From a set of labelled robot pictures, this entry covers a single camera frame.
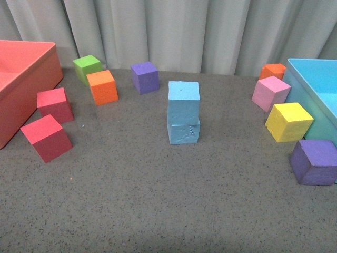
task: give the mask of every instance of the stacked blue cubes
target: stacked blue cubes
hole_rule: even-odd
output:
[[[197,143],[200,131],[199,83],[168,83],[167,130],[170,144]]]

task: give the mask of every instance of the light pink cube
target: light pink cube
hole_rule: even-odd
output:
[[[275,76],[258,80],[252,101],[264,111],[270,112],[273,105],[284,103],[290,88],[290,85]]]

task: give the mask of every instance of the pink cube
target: pink cube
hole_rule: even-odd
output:
[[[51,115],[21,127],[21,131],[46,163],[73,147],[63,127]]]
[[[275,76],[258,80],[252,101],[264,111],[270,112],[274,104],[284,103],[290,88],[290,85]]]
[[[37,94],[37,108],[42,116],[50,114],[60,124],[74,120],[64,88],[39,92]]]

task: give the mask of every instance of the orange cube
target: orange cube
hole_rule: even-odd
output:
[[[286,67],[281,63],[276,64],[266,64],[261,70],[260,79],[264,79],[270,76],[275,76],[282,80]]]
[[[96,105],[118,100],[116,83],[109,70],[88,74],[87,78]]]

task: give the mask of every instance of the table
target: table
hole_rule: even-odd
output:
[[[63,70],[73,149],[46,164],[19,131],[0,150],[1,251],[336,252],[337,185],[297,184],[295,142],[276,143],[251,102],[257,78],[160,72],[139,95],[111,71],[120,99],[96,106]],[[169,144],[178,80],[200,84],[197,144]]]

